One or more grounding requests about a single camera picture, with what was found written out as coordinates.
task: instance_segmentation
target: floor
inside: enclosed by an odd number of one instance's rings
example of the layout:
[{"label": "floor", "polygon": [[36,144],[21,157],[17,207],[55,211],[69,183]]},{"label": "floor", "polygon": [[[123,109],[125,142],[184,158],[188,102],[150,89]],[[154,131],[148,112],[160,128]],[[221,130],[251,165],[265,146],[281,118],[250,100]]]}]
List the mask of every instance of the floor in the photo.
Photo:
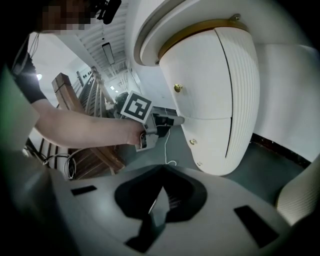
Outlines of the floor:
[{"label": "floor", "polygon": [[[155,148],[139,153],[133,146],[122,146],[119,154],[126,162],[126,168],[122,172],[164,164],[166,139],[167,137],[159,139]],[[168,161],[175,160],[178,166],[199,170],[193,161],[181,127],[171,128],[166,148]],[[237,182],[274,205],[281,188],[303,170],[294,162],[258,144],[250,143],[238,168],[225,178]]]}]

